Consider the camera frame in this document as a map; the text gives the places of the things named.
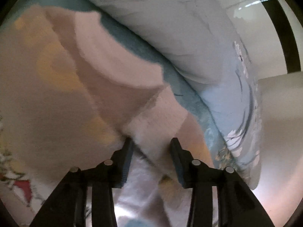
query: cloth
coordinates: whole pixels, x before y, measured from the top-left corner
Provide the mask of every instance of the cloth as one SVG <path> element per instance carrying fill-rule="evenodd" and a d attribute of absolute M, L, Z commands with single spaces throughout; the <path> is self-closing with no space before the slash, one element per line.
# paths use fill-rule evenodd
<path fill-rule="evenodd" d="M 90 0 L 149 42 L 197 91 L 256 188 L 260 178 L 260 98 L 235 27 L 216 0 Z"/>
<path fill-rule="evenodd" d="M 174 200 L 181 186 L 168 144 L 176 136 L 194 158 L 212 166 L 203 133 L 163 82 L 161 67 L 129 53 L 99 20 L 96 12 L 33 6 L 2 33 L 2 144 L 12 158 L 1 177 L 23 189 L 21 198 L 37 212 L 70 167 L 95 167 L 130 135 L 140 152 L 125 187 L 115 192 L 116 206 L 157 226 L 184 226 L 190 201 L 180 208 Z M 166 198 L 174 192 L 178 197 Z M 164 216 L 155 219 L 152 211 Z M 125 218 L 118 222 L 123 226 Z"/>
<path fill-rule="evenodd" d="M 242 173 L 238 163 L 236 163 L 236 160 L 228 150 L 209 108 L 185 78 L 176 71 L 173 64 L 155 48 L 151 47 L 148 42 L 117 22 L 107 13 L 104 13 L 89 0 L 18 0 L 0 27 L 0 31 L 13 23 L 26 9 L 34 4 L 58 6 L 79 12 L 100 11 L 102 13 L 100 24 L 119 44 L 139 58 L 150 63 L 159 64 L 162 67 L 164 81 L 171 86 L 176 100 L 182 107 L 195 116 L 204 132 L 204 139 L 210 150 L 215 168 L 222 169 L 226 166 L 231 166 L 237 170 L 247 183 L 251 182 L 251 178 L 247 177 L 247 173 Z"/>

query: red pattern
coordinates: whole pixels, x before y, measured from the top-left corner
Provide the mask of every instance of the red pattern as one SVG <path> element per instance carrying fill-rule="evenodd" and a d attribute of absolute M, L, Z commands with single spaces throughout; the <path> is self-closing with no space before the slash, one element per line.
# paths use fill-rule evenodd
<path fill-rule="evenodd" d="M 22 189 L 26 202 L 29 204 L 32 199 L 31 184 L 29 180 L 19 180 L 14 182 L 14 186 Z"/>

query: black bracket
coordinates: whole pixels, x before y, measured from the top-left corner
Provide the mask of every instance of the black bracket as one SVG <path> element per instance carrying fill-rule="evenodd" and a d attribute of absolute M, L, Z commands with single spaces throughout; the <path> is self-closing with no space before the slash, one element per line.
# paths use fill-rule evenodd
<path fill-rule="evenodd" d="M 208 167 L 183 150 L 178 139 L 170 153 L 183 188 L 193 188 L 187 227 L 212 227 L 212 187 L 218 190 L 219 227 L 274 227 L 261 203 L 231 168 Z"/>

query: beige fabric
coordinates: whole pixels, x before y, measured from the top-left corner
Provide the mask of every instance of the beige fabric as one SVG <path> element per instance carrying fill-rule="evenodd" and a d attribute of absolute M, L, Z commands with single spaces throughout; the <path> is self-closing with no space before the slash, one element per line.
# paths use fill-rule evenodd
<path fill-rule="evenodd" d="M 70 167 L 95 167 L 130 135 L 141 152 L 114 193 L 116 208 L 127 212 L 119 227 L 138 217 L 178 226 L 190 195 L 178 189 L 168 145 L 178 137 L 212 166 L 202 131 L 163 82 L 160 66 L 129 53 L 99 19 L 95 12 L 32 6 L 1 35 L 7 148 L 47 197 Z"/>

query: yellow stain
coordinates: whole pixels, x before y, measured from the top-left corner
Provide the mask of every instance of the yellow stain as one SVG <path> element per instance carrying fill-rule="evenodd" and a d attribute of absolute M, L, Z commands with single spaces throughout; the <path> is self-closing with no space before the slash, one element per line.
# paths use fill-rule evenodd
<path fill-rule="evenodd" d="M 24 173 L 24 166 L 17 160 L 11 160 L 9 162 L 11 169 L 16 173 Z"/>
<path fill-rule="evenodd" d="M 114 131 L 99 116 L 93 117 L 85 124 L 84 131 L 87 135 L 104 145 L 109 145 L 117 139 L 117 135 Z"/>
<path fill-rule="evenodd" d="M 190 151 L 195 159 L 201 160 L 208 166 L 213 166 L 212 157 L 205 142 L 190 144 L 186 150 Z"/>
<path fill-rule="evenodd" d="M 171 178 L 164 176 L 159 182 L 159 189 L 159 193 L 165 202 L 178 202 L 178 199 L 176 199 L 178 188 L 176 188 L 175 182 Z"/>
<path fill-rule="evenodd" d="M 71 92 L 84 88 L 75 71 L 57 72 L 52 68 L 54 58 L 64 48 L 59 41 L 47 44 L 40 52 L 37 59 L 37 72 L 41 79 L 55 86 L 61 91 Z"/>
<path fill-rule="evenodd" d="M 14 23 L 17 30 L 21 30 L 25 26 L 25 22 L 22 17 L 18 18 Z"/>
<path fill-rule="evenodd" d="M 33 47 L 52 34 L 52 28 L 47 24 L 43 16 L 36 16 L 26 27 L 24 31 L 24 44 L 28 47 Z"/>

